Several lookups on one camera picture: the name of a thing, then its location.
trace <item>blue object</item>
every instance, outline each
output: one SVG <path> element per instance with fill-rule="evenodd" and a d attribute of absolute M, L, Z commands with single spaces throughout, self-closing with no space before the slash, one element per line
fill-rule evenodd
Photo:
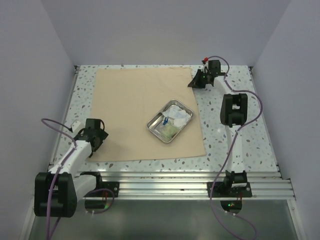
<path fill-rule="evenodd" d="M 166 125 L 168 123 L 168 121 L 169 121 L 169 117 L 165 117 L 164 121 L 163 121 L 163 125 Z"/>

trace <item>metal tray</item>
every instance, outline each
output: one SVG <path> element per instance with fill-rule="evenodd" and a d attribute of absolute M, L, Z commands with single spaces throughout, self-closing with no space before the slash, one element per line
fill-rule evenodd
<path fill-rule="evenodd" d="M 160 133 L 160 128 L 161 128 L 162 122 L 165 118 L 165 116 L 163 116 L 162 112 L 168 110 L 169 108 L 171 108 L 174 105 L 185 110 L 186 113 L 190 115 L 190 119 L 173 137 L 168 139 Z M 191 119 L 194 117 L 194 115 L 195 115 L 194 111 L 192 111 L 189 107 L 187 107 L 182 102 L 180 102 L 176 99 L 172 99 L 166 105 L 164 105 L 164 107 L 162 109 L 160 109 L 160 111 L 153 118 L 151 118 L 151 120 L 147 123 L 146 126 L 150 130 L 150 132 L 152 132 L 154 135 L 156 135 L 162 142 L 168 144 L 182 131 L 182 129 L 185 128 L 185 126 L 191 121 Z"/>

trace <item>terrazzo tabletop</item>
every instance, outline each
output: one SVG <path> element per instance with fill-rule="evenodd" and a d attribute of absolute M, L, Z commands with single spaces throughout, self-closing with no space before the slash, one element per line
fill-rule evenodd
<path fill-rule="evenodd" d="M 132 69 L 190 67 L 192 74 L 199 65 L 82 65 L 75 83 L 65 123 L 70 126 L 75 120 L 82 123 L 90 117 L 97 69 Z M 225 72 L 227 66 L 221 66 Z M 254 85 L 247 66 L 230 67 L 228 82 L 236 90 L 254 91 Z M 220 122 L 220 109 L 223 95 L 211 85 L 205 89 L 194 89 L 198 103 L 201 128 L 206 156 L 175 158 L 163 160 L 136 160 L 117 162 L 86 161 L 80 171 L 111 172 L 218 172 L 225 161 L 228 145 L 225 126 Z M 248 95 L 247 120 L 253 119 L 259 112 L 256 98 Z M 247 172 L 278 172 L 276 158 L 269 142 L 267 129 L 260 117 L 242 131 L 243 162 Z M 56 163 L 70 148 L 71 142 L 64 136 L 60 138 L 55 157 Z"/>

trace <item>silver baking pan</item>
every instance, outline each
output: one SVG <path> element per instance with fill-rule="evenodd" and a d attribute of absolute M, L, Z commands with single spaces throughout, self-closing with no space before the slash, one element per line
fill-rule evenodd
<path fill-rule="evenodd" d="M 173 106 L 178 106 L 179 108 L 185 110 L 186 113 L 190 115 L 190 119 L 181 128 L 174 129 L 174 131 L 171 131 L 171 133 L 173 134 L 170 134 L 170 136 L 168 136 L 168 135 L 164 135 L 163 122 L 165 120 L 165 116 L 162 114 L 162 112 L 170 109 Z M 147 123 L 146 126 L 149 129 L 149 131 L 153 133 L 157 138 L 159 138 L 162 142 L 168 144 L 173 139 L 175 139 L 175 137 L 185 128 L 185 126 L 191 121 L 194 115 L 195 115 L 194 111 L 192 111 L 189 107 L 187 107 L 182 102 L 176 99 L 172 99 L 166 105 L 164 105 L 164 107 L 161 108 L 153 118 L 151 118 L 151 120 Z"/>

